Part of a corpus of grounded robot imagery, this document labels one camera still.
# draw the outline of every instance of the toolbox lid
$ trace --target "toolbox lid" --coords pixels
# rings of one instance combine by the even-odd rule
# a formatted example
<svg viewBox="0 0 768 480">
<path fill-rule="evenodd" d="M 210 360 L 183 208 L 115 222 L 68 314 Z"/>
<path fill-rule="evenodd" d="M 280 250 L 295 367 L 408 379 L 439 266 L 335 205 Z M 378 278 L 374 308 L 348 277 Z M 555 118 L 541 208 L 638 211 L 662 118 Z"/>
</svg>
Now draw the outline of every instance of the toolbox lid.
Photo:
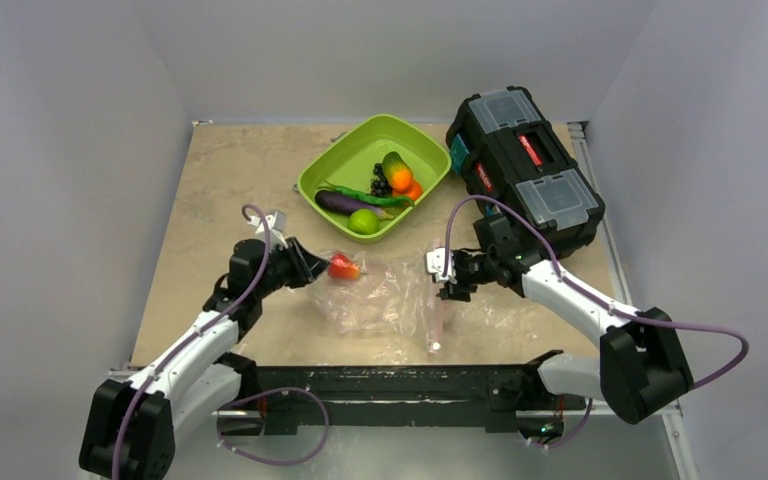
<svg viewBox="0 0 768 480">
<path fill-rule="evenodd" d="M 574 169 L 520 182 L 516 188 L 534 221 L 542 224 L 554 220 L 558 230 L 587 223 L 587 210 L 598 206 Z"/>
<path fill-rule="evenodd" d="M 484 133 L 540 120 L 540 114 L 522 90 L 485 93 L 469 102 L 469 108 Z"/>
</svg>

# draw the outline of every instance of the transparent plastic bag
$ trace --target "transparent plastic bag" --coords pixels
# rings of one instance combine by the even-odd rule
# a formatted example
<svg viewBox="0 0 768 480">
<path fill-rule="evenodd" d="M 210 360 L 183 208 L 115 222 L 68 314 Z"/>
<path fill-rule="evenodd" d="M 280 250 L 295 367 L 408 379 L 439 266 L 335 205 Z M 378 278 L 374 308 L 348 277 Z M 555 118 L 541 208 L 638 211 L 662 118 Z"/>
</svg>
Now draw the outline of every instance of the transparent plastic bag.
<svg viewBox="0 0 768 480">
<path fill-rule="evenodd" d="M 368 252 L 325 252 L 323 258 L 341 253 L 360 269 L 357 279 L 322 275 L 305 291 L 319 312 L 340 333 L 391 329 L 424 341 L 430 352 L 440 350 L 443 322 L 449 309 L 436 296 L 440 285 L 425 272 L 425 252 L 383 260 Z"/>
</svg>

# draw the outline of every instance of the red label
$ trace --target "red label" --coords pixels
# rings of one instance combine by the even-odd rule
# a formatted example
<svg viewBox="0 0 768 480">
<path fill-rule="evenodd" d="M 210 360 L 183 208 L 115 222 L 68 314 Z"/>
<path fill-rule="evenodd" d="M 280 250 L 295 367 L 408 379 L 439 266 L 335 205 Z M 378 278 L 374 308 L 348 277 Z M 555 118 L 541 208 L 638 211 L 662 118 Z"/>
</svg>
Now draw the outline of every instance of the red label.
<svg viewBox="0 0 768 480">
<path fill-rule="evenodd" d="M 481 178 L 481 183 L 484 184 L 484 188 L 486 188 L 488 192 L 492 192 L 493 184 L 490 183 L 490 177 L 487 176 L 487 172 L 484 171 L 484 167 L 481 166 L 481 163 L 475 164 L 475 170 L 478 171 L 478 176 Z"/>
<path fill-rule="evenodd" d="M 541 160 L 540 155 L 537 155 L 537 152 L 534 151 L 534 147 L 531 146 L 531 142 L 528 141 L 528 138 L 525 135 L 519 135 L 519 143 L 521 143 L 522 148 L 528 152 L 528 156 L 531 157 L 531 163 L 533 163 L 535 167 L 542 167 L 543 160 Z"/>
</svg>

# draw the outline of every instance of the lime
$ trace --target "lime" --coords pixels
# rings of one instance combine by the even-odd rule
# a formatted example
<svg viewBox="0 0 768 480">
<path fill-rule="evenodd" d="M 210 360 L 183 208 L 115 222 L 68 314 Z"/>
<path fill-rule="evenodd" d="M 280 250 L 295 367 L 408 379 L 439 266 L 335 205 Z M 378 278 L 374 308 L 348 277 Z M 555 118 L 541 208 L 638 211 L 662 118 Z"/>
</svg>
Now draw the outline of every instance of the lime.
<svg viewBox="0 0 768 480">
<path fill-rule="evenodd" d="M 381 229 L 381 221 L 372 210 L 361 208 L 349 217 L 349 230 L 361 235 L 372 235 Z"/>
</svg>

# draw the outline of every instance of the black toolbox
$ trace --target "black toolbox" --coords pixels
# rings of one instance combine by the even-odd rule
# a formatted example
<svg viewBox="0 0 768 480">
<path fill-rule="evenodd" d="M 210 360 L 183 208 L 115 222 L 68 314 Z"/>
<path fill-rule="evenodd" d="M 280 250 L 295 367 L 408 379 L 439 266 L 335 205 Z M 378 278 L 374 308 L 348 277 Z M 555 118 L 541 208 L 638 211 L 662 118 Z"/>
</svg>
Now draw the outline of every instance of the black toolbox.
<svg viewBox="0 0 768 480">
<path fill-rule="evenodd" d="M 446 144 L 452 170 L 464 179 L 467 192 L 511 207 L 546 237 L 559 258 L 596 237 L 605 203 L 525 88 L 464 100 Z M 500 214 L 490 202 L 478 204 L 486 217 Z M 543 250 L 516 219 L 508 220 L 525 250 Z"/>
</svg>

